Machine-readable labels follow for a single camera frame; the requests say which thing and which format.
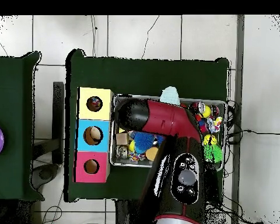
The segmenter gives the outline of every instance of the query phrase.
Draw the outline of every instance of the yellow cube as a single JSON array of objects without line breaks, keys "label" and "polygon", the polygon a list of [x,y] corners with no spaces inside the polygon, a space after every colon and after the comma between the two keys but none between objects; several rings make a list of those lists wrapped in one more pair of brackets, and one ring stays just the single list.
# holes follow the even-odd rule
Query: yellow cube
[{"label": "yellow cube", "polygon": [[80,87],[79,119],[110,120],[112,97],[110,89]]}]

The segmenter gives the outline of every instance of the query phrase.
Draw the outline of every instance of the green table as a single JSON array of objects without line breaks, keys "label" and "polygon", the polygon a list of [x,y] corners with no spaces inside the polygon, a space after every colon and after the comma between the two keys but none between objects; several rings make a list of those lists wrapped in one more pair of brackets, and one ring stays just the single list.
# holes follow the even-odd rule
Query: green table
[{"label": "green table", "polygon": [[[138,199],[149,169],[112,166],[104,184],[74,183],[75,125],[77,87],[111,89],[113,93],[160,96],[168,86],[177,88],[182,98],[227,99],[226,58],[211,61],[159,61],[119,58],[84,57],[82,50],[73,50],[66,59],[66,142],[65,196],[72,202],[87,199]],[[218,173],[222,190],[223,170]]]},{"label": "green table", "polygon": [[39,52],[22,58],[0,57],[0,128],[5,138],[0,153],[0,199],[43,199],[30,185],[32,83],[39,58]]}]

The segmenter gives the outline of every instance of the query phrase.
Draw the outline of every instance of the blue box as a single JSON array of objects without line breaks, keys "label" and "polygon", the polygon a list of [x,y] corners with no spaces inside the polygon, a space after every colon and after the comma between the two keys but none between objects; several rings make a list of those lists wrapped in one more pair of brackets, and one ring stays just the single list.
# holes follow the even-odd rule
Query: blue box
[{"label": "blue box", "polygon": [[[89,145],[84,140],[84,131],[87,127],[99,127],[103,132],[103,139],[98,145]],[[109,149],[109,121],[99,121],[99,120],[79,120],[78,129],[78,151],[92,151],[92,152],[108,152]]]}]

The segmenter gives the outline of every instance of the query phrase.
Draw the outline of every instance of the pink box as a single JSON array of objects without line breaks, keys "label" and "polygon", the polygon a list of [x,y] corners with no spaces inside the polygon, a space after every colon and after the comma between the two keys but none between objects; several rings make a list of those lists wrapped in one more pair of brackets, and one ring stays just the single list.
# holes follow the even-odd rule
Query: pink box
[{"label": "pink box", "polygon": [[[84,164],[88,160],[95,160],[99,164],[99,169],[94,174],[85,171]],[[110,164],[107,152],[77,152],[76,183],[105,183],[110,172]]]}]

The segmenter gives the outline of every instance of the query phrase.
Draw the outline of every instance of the yellow box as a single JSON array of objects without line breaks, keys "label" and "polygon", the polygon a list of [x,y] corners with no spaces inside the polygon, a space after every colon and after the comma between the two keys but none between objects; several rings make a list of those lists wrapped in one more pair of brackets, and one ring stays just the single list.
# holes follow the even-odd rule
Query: yellow box
[{"label": "yellow box", "polygon": [[[99,98],[101,106],[97,111],[91,111],[88,102]],[[80,87],[79,100],[79,119],[85,120],[110,120],[111,119],[111,101],[113,92],[110,89],[95,89],[92,87]]]}]

